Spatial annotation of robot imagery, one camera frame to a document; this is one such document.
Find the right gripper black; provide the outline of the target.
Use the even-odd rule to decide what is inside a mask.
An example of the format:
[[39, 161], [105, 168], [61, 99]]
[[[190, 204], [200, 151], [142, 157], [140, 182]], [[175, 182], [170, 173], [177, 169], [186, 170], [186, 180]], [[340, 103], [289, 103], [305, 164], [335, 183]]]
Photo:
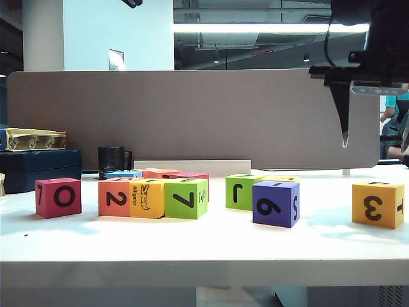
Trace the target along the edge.
[[[343, 148], [349, 141], [350, 83], [370, 86], [402, 86], [408, 84], [408, 56], [402, 43], [392, 35], [368, 32], [364, 49], [351, 51], [348, 61], [355, 67], [312, 66], [309, 74], [313, 79], [323, 79], [330, 90], [339, 116]], [[406, 154], [409, 146], [409, 121], [403, 125], [401, 152]]]

